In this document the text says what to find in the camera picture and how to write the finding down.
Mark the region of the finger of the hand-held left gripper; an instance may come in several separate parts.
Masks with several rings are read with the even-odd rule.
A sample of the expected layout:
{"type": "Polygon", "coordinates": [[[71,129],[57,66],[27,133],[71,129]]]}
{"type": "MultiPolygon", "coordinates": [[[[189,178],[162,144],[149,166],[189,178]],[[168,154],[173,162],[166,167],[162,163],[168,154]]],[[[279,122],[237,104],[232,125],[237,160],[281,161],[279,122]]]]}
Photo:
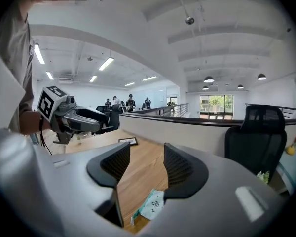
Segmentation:
{"type": "Polygon", "coordinates": [[[82,117],[96,120],[101,124],[101,126],[108,126],[108,117],[106,114],[99,112],[97,110],[91,110],[86,108],[80,108],[76,113],[82,117]]]}

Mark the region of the large glass window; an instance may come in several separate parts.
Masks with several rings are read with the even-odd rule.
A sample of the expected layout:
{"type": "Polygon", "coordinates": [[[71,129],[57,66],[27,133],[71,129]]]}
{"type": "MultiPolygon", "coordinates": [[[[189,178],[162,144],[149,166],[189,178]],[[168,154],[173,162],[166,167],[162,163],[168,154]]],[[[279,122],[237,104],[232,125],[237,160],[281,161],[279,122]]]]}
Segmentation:
{"type": "Polygon", "coordinates": [[[201,95],[201,119],[232,120],[234,111],[233,95],[201,95]]]}

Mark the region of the person's grey shirt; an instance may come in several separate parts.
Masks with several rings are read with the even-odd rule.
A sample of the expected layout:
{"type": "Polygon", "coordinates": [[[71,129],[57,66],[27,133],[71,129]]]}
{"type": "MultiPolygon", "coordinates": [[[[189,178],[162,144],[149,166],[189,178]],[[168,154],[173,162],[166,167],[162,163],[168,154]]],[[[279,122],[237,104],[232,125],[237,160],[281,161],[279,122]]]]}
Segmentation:
{"type": "Polygon", "coordinates": [[[11,6],[0,20],[0,56],[25,90],[25,95],[9,125],[9,128],[14,132],[20,132],[19,115],[32,110],[34,45],[27,18],[22,17],[18,5],[11,6]]]}

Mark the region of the yellow flower bouquet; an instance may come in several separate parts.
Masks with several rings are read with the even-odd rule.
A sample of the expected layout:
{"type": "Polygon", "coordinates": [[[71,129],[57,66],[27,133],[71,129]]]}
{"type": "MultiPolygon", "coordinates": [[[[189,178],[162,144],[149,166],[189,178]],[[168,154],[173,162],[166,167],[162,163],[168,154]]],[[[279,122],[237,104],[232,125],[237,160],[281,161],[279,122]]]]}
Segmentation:
{"type": "Polygon", "coordinates": [[[270,172],[258,172],[256,175],[260,180],[262,180],[264,183],[268,184],[269,183],[269,178],[270,178],[270,172]]]}

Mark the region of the black high-back office chair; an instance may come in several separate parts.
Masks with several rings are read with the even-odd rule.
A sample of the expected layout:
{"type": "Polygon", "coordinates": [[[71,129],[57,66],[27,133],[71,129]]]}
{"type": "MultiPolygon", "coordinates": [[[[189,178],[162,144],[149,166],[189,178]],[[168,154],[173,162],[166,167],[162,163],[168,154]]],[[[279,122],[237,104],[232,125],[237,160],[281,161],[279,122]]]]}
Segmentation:
{"type": "Polygon", "coordinates": [[[271,105],[249,105],[241,126],[227,130],[224,157],[233,160],[254,175],[270,180],[287,142],[282,111],[271,105]]]}

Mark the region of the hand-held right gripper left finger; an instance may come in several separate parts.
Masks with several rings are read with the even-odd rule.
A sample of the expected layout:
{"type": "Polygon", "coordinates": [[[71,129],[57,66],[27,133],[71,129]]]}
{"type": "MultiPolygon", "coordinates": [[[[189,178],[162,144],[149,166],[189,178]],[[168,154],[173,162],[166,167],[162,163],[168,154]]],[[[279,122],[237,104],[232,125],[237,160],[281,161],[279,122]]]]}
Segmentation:
{"type": "Polygon", "coordinates": [[[87,163],[90,178],[101,187],[116,188],[130,163],[130,143],[114,144],[110,150],[87,163]]]}

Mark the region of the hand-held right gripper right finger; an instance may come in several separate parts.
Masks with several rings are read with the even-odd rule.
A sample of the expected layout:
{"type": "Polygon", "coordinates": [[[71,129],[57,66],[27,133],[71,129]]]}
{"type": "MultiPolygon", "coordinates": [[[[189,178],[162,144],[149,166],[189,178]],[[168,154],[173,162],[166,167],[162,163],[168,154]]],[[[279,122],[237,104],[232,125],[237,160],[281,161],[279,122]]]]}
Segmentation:
{"type": "Polygon", "coordinates": [[[168,178],[164,199],[189,198],[196,194],[209,178],[209,170],[203,161],[170,143],[164,144],[163,165],[168,178]]]}

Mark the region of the black picture frame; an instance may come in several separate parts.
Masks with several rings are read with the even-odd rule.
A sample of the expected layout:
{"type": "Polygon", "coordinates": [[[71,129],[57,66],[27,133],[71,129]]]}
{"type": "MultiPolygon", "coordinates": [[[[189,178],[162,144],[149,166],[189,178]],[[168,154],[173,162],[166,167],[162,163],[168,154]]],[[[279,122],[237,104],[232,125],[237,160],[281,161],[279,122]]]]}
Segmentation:
{"type": "Polygon", "coordinates": [[[138,141],[137,141],[136,137],[119,139],[118,142],[119,143],[129,143],[131,146],[138,145],[138,141]]]}

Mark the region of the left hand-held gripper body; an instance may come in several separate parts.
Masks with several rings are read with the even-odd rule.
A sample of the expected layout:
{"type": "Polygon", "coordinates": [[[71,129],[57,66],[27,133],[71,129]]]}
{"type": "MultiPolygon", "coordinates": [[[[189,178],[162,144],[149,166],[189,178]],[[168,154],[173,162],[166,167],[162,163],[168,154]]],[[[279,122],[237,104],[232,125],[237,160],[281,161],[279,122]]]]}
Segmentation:
{"type": "Polygon", "coordinates": [[[100,131],[99,122],[76,113],[78,109],[85,107],[79,106],[74,96],[56,86],[42,89],[37,108],[41,117],[50,123],[56,133],[58,140],[55,144],[67,145],[74,132],[100,131]]]}

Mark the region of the light blue table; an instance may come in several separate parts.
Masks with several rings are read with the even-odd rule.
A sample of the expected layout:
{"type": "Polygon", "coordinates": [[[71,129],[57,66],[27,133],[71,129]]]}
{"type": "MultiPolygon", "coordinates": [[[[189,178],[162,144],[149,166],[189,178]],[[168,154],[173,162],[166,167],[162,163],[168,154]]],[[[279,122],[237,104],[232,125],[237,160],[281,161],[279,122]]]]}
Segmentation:
{"type": "Polygon", "coordinates": [[[296,152],[293,155],[283,152],[276,170],[292,195],[296,189],[296,152]]]}

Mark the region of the person's left forearm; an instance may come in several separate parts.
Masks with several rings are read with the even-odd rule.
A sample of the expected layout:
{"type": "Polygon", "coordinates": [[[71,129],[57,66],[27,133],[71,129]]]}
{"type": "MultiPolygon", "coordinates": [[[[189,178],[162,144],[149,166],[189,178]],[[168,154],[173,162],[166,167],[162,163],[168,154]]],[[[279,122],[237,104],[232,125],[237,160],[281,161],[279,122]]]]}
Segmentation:
{"type": "Polygon", "coordinates": [[[51,130],[50,123],[43,119],[42,127],[40,128],[41,113],[35,111],[25,111],[19,116],[20,133],[30,135],[44,130],[51,130]]]}

